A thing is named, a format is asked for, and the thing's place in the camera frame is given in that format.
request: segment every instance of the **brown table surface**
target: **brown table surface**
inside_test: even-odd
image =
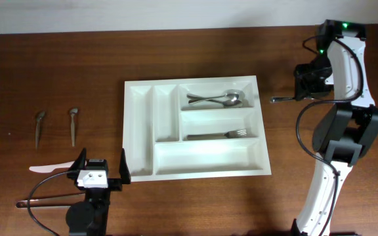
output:
[[[308,101],[270,104],[293,95],[293,69],[314,55],[301,48],[313,26],[0,35],[0,235],[48,235],[15,202],[48,174],[29,166],[107,159],[110,177],[122,144],[124,81],[256,75],[271,176],[135,182],[112,193],[108,234],[243,235],[289,230],[300,213],[314,160],[298,145],[295,120]],[[366,69],[378,106],[378,25],[367,27]],[[68,110],[79,107],[77,145]],[[329,106],[310,110],[306,143]],[[39,149],[35,115],[47,111]],[[76,192],[71,180],[51,180],[36,196]],[[35,215],[68,234],[66,209]],[[378,137],[343,186],[332,231],[378,235]]]

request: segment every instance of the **metal fork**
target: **metal fork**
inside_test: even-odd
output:
[[[186,138],[188,140],[207,140],[207,139],[217,139],[217,138],[243,138],[247,136],[247,130],[233,130],[225,133],[214,133],[214,134],[191,134]]]

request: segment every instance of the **white tray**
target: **white tray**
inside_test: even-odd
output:
[[[242,108],[189,105],[188,93],[244,91]],[[123,148],[132,181],[271,174],[255,76],[125,82]],[[247,129],[246,138],[187,141]]]

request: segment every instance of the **fork handle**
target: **fork handle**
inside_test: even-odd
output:
[[[216,138],[226,138],[224,133],[215,133],[215,134],[191,134],[186,137],[188,140],[208,140]]]

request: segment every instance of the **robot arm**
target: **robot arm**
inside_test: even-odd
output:
[[[333,195],[336,194],[336,202],[345,178],[378,134],[378,109],[369,92],[364,67],[365,39],[363,25],[326,20],[316,36],[319,54],[311,63],[295,68],[295,96],[292,100],[323,97],[332,89],[335,100],[351,99],[360,92],[361,86],[362,95],[351,102],[334,102],[316,127],[312,145],[316,155],[325,163],[316,160],[306,203],[293,222],[292,235],[329,235]],[[346,47],[357,55],[360,65]],[[349,127],[350,120],[354,120],[358,127]],[[333,169],[326,163],[336,168],[337,183]]]

